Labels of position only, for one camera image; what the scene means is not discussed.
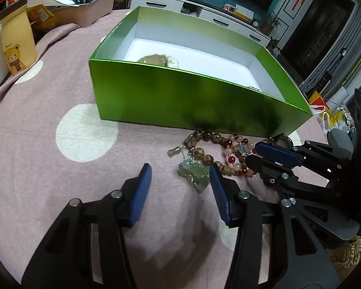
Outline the tan knitted sleeve forearm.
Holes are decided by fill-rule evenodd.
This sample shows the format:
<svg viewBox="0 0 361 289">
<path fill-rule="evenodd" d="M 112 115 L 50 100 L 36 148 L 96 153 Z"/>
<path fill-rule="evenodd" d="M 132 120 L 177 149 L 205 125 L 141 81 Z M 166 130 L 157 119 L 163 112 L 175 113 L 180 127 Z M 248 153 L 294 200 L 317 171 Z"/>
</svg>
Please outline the tan knitted sleeve forearm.
<svg viewBox="0 0 361 289">
<path fill-rule="evenodd" d="M 361 236 L 355 236 L 329 254 L 340 282 L 343 282 L 361 261 Z"/>
</svg>

